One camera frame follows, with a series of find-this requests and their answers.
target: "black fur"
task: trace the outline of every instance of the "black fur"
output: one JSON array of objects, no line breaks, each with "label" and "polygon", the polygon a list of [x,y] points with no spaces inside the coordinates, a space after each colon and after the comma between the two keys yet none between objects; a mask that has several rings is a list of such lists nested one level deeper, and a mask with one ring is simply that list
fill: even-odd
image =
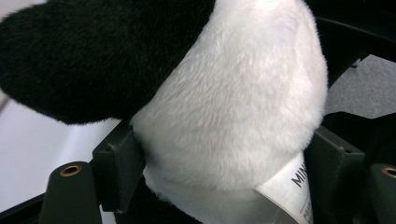
[{"label": "black fur", "polygon": [[209,20],[215,0],[49,0],[0,23],[0,87],[65,123],[129,119]]}]

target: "gray floor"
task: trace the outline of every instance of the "gray floor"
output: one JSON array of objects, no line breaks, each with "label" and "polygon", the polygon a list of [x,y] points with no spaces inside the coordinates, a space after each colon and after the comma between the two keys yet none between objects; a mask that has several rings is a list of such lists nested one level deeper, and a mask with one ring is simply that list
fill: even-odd
[{"label": "gray floor", "polygon": [[330,88],[326,113],[345,111],[369,119],[396,112],[396,63],[369,56]]}]

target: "fabric tag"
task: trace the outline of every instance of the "fabric tag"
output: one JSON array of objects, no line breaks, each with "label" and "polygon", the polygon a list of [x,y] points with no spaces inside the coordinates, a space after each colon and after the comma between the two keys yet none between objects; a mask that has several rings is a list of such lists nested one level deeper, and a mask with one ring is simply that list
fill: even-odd
[{"label": "fabric tag", "polygon": [[314,223],[303,152],[255,190],[291,215],[297,223]]}]

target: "stuffed panda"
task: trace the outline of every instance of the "stuffed panda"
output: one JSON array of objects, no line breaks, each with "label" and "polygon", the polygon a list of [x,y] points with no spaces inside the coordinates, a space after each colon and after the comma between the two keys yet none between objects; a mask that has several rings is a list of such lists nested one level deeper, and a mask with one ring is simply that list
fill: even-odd
[{"label": "stuffed panda", "polygon": [[64,123],[131,119],[146,184],[203,223],[272,223],[255,190],[327,92],[302,0],[49,0],[0,23],[0,87]]}]

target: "white fur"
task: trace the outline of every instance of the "white fur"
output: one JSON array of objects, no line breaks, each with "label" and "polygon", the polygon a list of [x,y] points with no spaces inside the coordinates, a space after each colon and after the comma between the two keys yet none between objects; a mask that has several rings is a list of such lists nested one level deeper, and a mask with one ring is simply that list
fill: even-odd
[{"label": "white fur", "polygon": [[204,223],[270,223],[254,187],[305,149],[326,64],[301,0],[218,0],[209,23],[133,118],[148,186]]}]

